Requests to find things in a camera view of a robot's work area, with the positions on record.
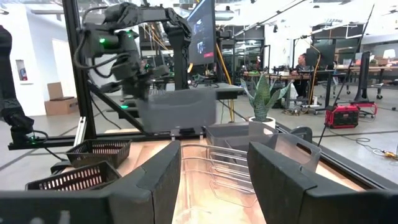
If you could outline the silver aluminium strut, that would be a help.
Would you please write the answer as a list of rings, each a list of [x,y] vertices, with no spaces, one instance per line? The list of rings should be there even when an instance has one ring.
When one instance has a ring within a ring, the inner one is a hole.
[[[73,146],[77,146],[83,142],[86,133],[86,126],[86,117],[82,116],[78,122]]]

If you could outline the small cardboard box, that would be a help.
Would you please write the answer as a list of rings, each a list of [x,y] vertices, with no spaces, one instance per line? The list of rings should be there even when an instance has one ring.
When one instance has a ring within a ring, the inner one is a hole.
[[[47,89],[49,92],[49,100],[63,98],[62,84],[60,82],[49,83]]]

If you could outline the wooden desk with black legs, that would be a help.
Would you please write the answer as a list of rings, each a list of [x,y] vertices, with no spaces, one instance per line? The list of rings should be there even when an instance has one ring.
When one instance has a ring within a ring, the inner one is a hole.
[[[337,65],[337,70],[348,70],[348,69],[349,69],[348,65]],[[350,69],[352,72],[359,72],[360,66],[353,66]],[[368,71],[377,73],[378,75],[376,76],[376,78],[381,82],[381,81],[383,81],[385,71],[389,71],[389,72],[390,71],[398,71],[398,66],[369,66]],[[378,100],[382,99],[381,91],[382,91],[382,87],[381,86],[377,87],[376,98]]]

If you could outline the black table-edge mount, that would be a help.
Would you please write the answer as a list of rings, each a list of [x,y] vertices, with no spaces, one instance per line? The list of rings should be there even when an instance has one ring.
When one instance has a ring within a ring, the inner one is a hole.
[[[205,131],[202,127],[173,129],[170,131],[172,140],[203,139]]]

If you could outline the snake plant in white pot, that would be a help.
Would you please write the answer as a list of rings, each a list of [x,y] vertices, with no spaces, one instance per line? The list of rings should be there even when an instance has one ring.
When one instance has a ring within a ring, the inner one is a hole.
[[[268,112],[278,100],[282,99],[286,94],[289,95],[291,84],[289,83],[285,87],[279,88],[275,92],[271,93],[274,84],[270,84],[268,78],[262,74],[260,75],[257,83],[251,85],[251,94],[247,82],[242,78],[240,81],[254,112],[254,116],[250,117],[249,121],[260,122],[274,129],[276,127],[276,120],[274,118],[268,117]]]

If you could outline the clear plastic basket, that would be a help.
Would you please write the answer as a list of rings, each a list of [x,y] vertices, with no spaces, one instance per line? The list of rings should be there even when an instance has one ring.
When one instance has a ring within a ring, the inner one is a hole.
[[[322,151],[318,146],[290,133],[274,134],[267,142],[261,144],[295,160],[313,172],[317,169]]]
[[[182,149],[193,153],[193,156],[188,156],[187,159],[199,159],[210,163],[208,172],[217,185],[244,194],[254,194],[246,151],[194,143],[183,144]]]
[[[237,205],[243,208],[253,206],[257,198],[254,194],[244,194],[227,187],[217,185],[208,172],[209,162],[199,159],[182,159],[182,177],[187,196],[196,203],[218,202]]]

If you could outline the large cardboard box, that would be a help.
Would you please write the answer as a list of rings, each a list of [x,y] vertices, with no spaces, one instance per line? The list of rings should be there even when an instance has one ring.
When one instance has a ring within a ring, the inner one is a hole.
[[[77,98],[67,98],[46,101],[45,110],[48,116],[71,114],[79,110],[78,100]]]

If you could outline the black side table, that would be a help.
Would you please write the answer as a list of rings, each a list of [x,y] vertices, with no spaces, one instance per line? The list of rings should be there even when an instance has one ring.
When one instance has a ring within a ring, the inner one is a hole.
[[[212,100],[234,100],[243,92],[243,88],[227,83],[189,84],[189,88]]]

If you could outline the grey plastic basket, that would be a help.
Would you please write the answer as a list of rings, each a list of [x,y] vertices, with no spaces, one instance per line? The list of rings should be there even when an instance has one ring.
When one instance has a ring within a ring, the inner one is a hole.
[[[216,97],[214,89],[196,88],[149,95],[136,105],[144,130],[159,133],[214,124]]]
[[[212,146],[228,147],[247,151],[249,142],[267,142],[279,132],[260,122],[214,124],[205,128],[206,139]]]

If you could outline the black office monitor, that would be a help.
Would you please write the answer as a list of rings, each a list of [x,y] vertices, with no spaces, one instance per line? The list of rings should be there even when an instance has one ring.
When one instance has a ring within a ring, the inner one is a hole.
[[[310,47],[306,51],[305,63],[306,66],[315,68],[318,66],[319,70],[331,70],[334,68],[335,61],[335,44],[319,45],[317,47]]]

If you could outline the person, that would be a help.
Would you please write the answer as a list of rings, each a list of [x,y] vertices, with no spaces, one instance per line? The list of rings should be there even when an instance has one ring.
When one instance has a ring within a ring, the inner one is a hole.
[[[307,54],[303,53],[298,57],[298,64],[294,70],[290,73],[293,76],[299,75],[299,71],[305,70],[306,69],[306,57]],[[297,92],[297,98],[305,98],[307,96],[307,83],[308,81],[306,80],[295,80],[293,82],[295,90]]]

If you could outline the large black monitor screen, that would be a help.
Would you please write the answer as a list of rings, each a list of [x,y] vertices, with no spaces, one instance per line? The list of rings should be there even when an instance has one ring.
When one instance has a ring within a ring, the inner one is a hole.
[[[187,17],[192,30],[189,62],[205,65],[215,61],[215,0],[201,0]]]

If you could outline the thin black slanted pole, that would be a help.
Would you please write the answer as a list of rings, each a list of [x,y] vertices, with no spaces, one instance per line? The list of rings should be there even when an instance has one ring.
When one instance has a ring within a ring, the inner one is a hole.
[[[372,5],[372,8],[371,8],[371,11],[370,11],[370,13],[369,13],[369,15],[368,15],[368,18],[367,18],[367,20],[366,20],[366,23],[365,23],[365,26],[364,26],[364,28],[363,28],[363,31],[362,31],[362,33],[361,33],[361,36],[360,36],[360,38],[359,38],[359,40],[358,40],[358,44],[357,44],[357,46],[356,46],[355,52],[354,52],[354,54],[353,54],[353,56],[352,56],[352,58],[351,58],[351,61],[350,61],[349,65],[348,65],[348,71],[346,72],[346,75],[345,75],[345,77],[344,77],[343,83],[341,84],[341,87],[340,87],[340,89],[339,89],[339,91],[338,91],[338,94],[337,94],[337,96],[336,96],[336,98],[335,98],[335,100],[334,100],[334,102],[333,102],[333,106],[337,104],[337,101],[338,101],[338,99],[339,99],[339,97],[340,97],[340,95],[341,95],[341,92],[342,92],[342,90],[343,90],[343,87],[346,85],[347,79],[348,79],[348,77],[351,75],[351,68],[353,67],[354,59],[355,59],[355,57],[356,57],[355,55],[356,55],[356,53],[357,53],[357,52],[360,50],[360,48],[361,48],[361,43],[362,43],[363,37],[364,37],[365,34],[366,34],[366,30],[367,30],[367,28],[368,28],[369,21],[370,21],[370,19],[371,19],[371,17],[372,17],[372,14],[373,14],[375,5],[376,5],[376,3],[374,2],[373,5]],[[324,125],[323,131],[322,131],[322,134],[321,134],[321,136],[320,136],[320,139],[319,139],[319,142],[318,142],[317,146],[320,146],[325,131],[326,131],[326,124]]]

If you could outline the red and black equipment box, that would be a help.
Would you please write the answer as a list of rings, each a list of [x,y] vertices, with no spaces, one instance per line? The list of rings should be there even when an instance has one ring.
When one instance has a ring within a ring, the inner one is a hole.
[[[359,123],[359,108],[355,105],[326,107],[325,126],[330,129],[355,128]]]

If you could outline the black rounded bracket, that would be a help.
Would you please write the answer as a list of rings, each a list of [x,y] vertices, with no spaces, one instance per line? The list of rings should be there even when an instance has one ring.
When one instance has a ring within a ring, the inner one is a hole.
[[[313,131],[308,126],[298,126],[292,129],[290,134],[296,135],[309,143],[313,142]]]

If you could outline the black display on red-based stand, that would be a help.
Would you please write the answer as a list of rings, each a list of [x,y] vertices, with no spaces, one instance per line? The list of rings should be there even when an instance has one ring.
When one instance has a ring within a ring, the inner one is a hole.
[[[377,105],[373,101],[370,101],[368,98],[370,56],[370,51],[365,51],[362,53],[361,64],[359,67],[358,90],[354,101],[351,104],[357,106],[359,109],[359,113],[364,117],[370,115],[371,118],[375,118],[377,114]]]

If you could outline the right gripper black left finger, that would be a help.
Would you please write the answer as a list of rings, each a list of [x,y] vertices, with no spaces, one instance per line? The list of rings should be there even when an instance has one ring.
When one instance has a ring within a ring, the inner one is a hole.
[[[181,161],[172,141],[100,189],[0,192],[0,224],[172,224]]]

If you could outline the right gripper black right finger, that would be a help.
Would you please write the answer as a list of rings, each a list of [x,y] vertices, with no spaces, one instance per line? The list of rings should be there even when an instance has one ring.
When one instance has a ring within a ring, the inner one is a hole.
[[[247,161],[267,224],[398,224],[398,190],[355,191],[258,142]]]

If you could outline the black slotted plastic basket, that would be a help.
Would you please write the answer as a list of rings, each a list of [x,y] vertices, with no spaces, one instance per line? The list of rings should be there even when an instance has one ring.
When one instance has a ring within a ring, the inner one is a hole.
[[[118,168],[129,156],[131,141],[91,139],[74,146],[65,154],[74,168],[107,161]]]
[[[92,190],[100,189],[121,178],[119,172],[103,161],[89,166],[72,169],[45,179],[29,182],[26,190]]]

